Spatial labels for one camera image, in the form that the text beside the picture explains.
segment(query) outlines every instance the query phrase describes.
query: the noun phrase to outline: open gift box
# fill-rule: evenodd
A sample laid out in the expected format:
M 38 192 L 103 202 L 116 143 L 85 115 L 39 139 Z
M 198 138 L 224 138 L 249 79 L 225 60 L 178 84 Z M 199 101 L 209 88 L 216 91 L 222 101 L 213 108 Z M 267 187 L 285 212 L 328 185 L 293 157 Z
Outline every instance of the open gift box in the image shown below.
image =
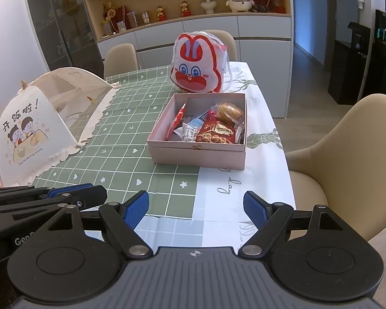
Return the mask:
M 206 142 L 171 142 L 166 135 L 183 104 L 198 115 L 222 101 L 233 103 L 245 115 L 244 135 L 247 130 L 246 97 L 243 93 L 183 93 L 174 94 L 159 117 L 147 139 L 148 151 L 156 164 L 243 170 L 246 159 L 246 138 L 243 144 L 219 144 Z

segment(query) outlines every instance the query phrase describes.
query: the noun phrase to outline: wooden floor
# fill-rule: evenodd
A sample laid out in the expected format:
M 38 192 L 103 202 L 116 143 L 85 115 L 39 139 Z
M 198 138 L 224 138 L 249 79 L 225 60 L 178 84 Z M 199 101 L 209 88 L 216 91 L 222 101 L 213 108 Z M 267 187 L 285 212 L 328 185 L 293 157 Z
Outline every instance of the wooden floor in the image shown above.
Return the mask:
M 285 151 L 309 147 L 318 142 L 336 126 L 349 111 L 350 106 L 338 105 L 327 93 L 330 74 L 322 66 L 295 47 L 293 76 L 288 116 L 276 118 Z M 386 229 L 369 243 L 384 261 L 384 277 L 375 300 L 386 308 Z

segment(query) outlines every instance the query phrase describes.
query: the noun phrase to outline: cartoon children illustration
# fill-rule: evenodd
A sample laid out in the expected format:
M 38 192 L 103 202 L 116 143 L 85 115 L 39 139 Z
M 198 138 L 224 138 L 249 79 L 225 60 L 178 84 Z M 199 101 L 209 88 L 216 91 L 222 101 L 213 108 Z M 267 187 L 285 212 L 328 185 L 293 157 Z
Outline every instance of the cartoon children illustration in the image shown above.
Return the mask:
M 26 138 L 34 134 L 33 118 L 27 116 L 21 122 L 21 130 L 25 133 Z
M 23 141 L 22 133 L 17 125 L 15 125 L 13 128 L 11 128 L 7 137 L 14 144 L 14 147 L 18 147 L 21 144 L 21 142 Z

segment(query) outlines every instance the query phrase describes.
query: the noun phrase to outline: cabinet countertop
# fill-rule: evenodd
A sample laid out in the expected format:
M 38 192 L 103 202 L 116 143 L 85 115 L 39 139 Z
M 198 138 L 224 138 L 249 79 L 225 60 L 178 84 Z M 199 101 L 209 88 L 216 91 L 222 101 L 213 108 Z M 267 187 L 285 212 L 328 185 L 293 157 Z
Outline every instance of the cabinet countertop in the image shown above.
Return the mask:
M 179 18 L 172 18 L 166 21 L 160 21 L 160 22 L 152 22 L 147 25 L 141 25 L 137 28 L 125 30 L 122 32 L 118 32 L 114 35 L 110 35 L 108 37 L 101 38 L 97 41 L 97 43 L 100 43 L 102 41 L 105 41 L 107 39 L 117 37 L 123 34 L 128 34 L 130 32 L 134 32 L 137 30 L 145 29 L 145 28 L 150 28 L 156 25 L 161 25 L 161 24 L 168 24 L 168 23 L 174 23 L 174 22 L 181 22 L 181 21 L 187 21 L 187 20 L 195 20 L 198 18 L 207 18 L 207 17 L 221 17 L 221 16 L 279 16 L 279 17 L 291 17 L 290 14 L 278 14 L 278 13 L 252 13 L 252 12 L 244 12 L 244 13 L 213 13 L 213 14 L 199 14 L 199 15 L 192 15 L 192 16 L 186 16 L 186 17 L 179 17 Z

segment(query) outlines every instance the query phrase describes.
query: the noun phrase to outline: rabbit bag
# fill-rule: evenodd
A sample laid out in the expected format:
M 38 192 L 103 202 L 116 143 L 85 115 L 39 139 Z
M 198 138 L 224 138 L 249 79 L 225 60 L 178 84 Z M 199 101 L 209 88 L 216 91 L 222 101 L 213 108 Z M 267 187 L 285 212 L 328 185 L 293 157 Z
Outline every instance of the rabbit bag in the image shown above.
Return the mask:
M 229 84 L 223 87 L 228 79 Z M 185 92 L 226 91 L 231 83 L 227 47 L 216 36 L 203 31 L 181 34 L 174 43 L 170 79 Z

